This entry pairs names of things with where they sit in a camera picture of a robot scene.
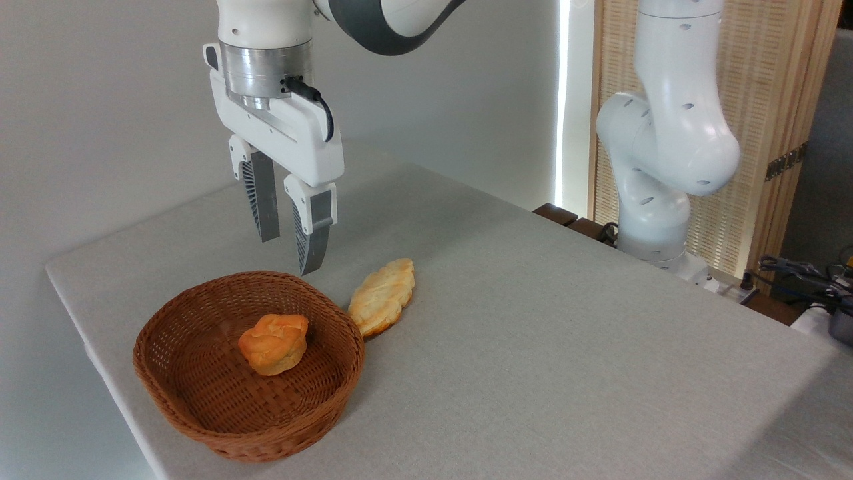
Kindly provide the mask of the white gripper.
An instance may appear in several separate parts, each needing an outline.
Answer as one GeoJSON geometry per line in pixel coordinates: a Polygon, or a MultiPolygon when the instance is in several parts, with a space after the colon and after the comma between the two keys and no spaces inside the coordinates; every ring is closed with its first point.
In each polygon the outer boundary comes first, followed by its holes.
{"type": "Polygon", "coordinates": [[[211,69],[209,79],[217,115],[236,134],[229,139],[232,170],[243,183],[260,240],[280,237],[276,161],[292,173],[284,187],[293,207],[299,271],[307,275],[320,269],[331,227],[338,221],[332,181],[345,170],[341,134],[326,141],[326,112],[304,97],[271,99],[267,110],[248,109],[228,97],[219,72],[211,69]]]}

